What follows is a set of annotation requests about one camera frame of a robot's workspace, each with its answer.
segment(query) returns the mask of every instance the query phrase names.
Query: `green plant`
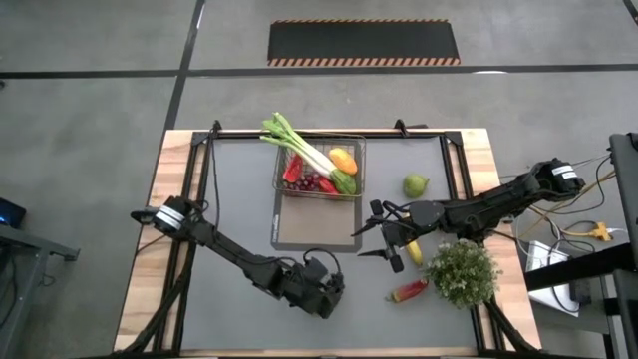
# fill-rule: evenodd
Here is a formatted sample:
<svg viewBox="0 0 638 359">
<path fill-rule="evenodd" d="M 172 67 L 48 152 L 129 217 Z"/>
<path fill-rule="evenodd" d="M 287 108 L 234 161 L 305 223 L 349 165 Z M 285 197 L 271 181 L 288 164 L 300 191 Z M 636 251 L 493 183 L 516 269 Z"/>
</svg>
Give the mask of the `green plant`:
<svg viewBox="0 0 638 359">
<path fill-rule="evenodd" d="M 485 248 L 461 239 L 439 245 L 439 251 L 425 267 L 425 278 L 434 282 L 439 294 L 457 308 L 489 300 L 498 290 L 502 274 Z"/>
</svg>

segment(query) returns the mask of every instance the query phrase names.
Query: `wire basket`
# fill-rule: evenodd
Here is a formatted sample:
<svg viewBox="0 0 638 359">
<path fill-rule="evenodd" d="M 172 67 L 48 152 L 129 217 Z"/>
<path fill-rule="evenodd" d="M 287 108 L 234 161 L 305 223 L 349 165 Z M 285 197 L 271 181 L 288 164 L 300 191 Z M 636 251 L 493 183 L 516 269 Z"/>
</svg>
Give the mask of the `wire basket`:
<svg viewBox="0 0 638 359">
<path fill-rule="evenodd" d="M 351 200 L 360 197 L 365 187 L 366 172 L 366 138 L 355 135 L 327 134 L 327 133 L 304 133 L 297 132 L 299 136 L 319 152 L 328 157 L 330 150 L 341 148 L 345 150 L 357 163 L 357 173 L 354 174 L 357 191 L 355 194 L 329 194 L 322 192 L 317 186 L 314 189 L 305 190 L 293 189 L 291 185 L 283 178 L 283 174 L 288 165 L 295 156 L 295 152 L 284 147 L 279 147 L 277 151 L 277 159 L 275 161 L 275 173 L 272 178 L 272 185 L 276 190 L 281 191 L 284 195 L 290 196 L 306 196 L 313 198 L 335 199 L 335 200 Z M 316 171 L 304 162 L 302 176 L 312 176 Z"/>
</svg>

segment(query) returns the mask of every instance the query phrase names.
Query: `red pepper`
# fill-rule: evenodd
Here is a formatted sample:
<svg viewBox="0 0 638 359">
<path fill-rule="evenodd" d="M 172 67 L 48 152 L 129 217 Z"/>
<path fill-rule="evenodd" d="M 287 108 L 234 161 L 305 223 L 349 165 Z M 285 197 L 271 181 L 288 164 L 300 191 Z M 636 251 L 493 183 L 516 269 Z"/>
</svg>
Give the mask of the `red pepper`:
<svg viewBox="0 0 638 359">
<path fill-rule="evenodd" d="M 412 283 L 400 286 L 395 289 L 386 297 L 386 300 L 393 303 L 401 303 L 410 298 L 414 298 L 419 293 L 424 291 L 428 286 L 428 281 L 426 279 L 419 279 Z"/>
<path fill-rule="evenodd" d="M 288 168 L 286 168 L 286 171 L 283 173 L 283 178 L 290 183 L 295 183 L 299 180 L 302 173 L 303 159 L 301 156 L 295 154 L 292 161 L 290 161 L 290 164 L 288 164 Z"/>
<path fill-rule="evenodd" d="M 339 194 L 339 191 L 335 188 L 335 186 L 330 182 L 329 179 L 319 178 L 319 188 L 321 191 L 328 194 Z"/>
</svg>

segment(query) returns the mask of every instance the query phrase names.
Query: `concrete floor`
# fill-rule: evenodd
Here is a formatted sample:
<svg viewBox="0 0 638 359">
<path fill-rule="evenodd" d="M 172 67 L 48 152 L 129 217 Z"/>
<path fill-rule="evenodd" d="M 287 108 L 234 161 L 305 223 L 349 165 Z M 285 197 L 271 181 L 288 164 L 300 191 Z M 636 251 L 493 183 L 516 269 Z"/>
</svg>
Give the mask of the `concrete floor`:
<svg viewBox="0 0 638 359">
<path fill-rule="evenodd" d="M 195 0 L 0 0 L 0 72 L 176 69 Z M 620 0 L 209 0 L 192 68 L 263 67 L 278 18 L 451 19 L 464 65 L 638 62 L 638 27 Z M 20 358 L 111 351 L 174 79 L 14 80 L 0 92 L 0 196 L 26 206 L 25 228 L 82 248 L 52 260 Z M 612 133 L 638 131 L 638 73 L 190 79 L 176 127 L 219 119 L 247 129 L 272 111 L 295 126 L 488 128 L 499 172 L 604 154 Z M 593 181 L 595 166 L 580 170 Z M 617 188 L 606 204 L 558 218 L 624 226 Z M 598 202 L 584 198 L 582 207 Z M 529 222 L 522 219 L 521 227 Z M 550 241 L 548 230 L 530 239 Z M 627 240 L 619 234 L 611 244 Z M 545 349 L 604 356 L 599 335 L 536 310 Z"/>
</svg>

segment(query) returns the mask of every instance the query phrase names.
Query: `black floor mat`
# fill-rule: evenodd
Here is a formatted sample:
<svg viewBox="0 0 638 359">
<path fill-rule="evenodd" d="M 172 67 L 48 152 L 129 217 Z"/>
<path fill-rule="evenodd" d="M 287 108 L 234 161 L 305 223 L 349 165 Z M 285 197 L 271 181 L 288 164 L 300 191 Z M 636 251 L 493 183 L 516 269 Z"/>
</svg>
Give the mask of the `black floor mat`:
<svg viewBox="0 0 638 359">
<path fill-rule="evenodd" d="M 452 25 L 434 20 L 278 20 L 268 66 L 449 66 L 461 62 Z"/>
</svg>

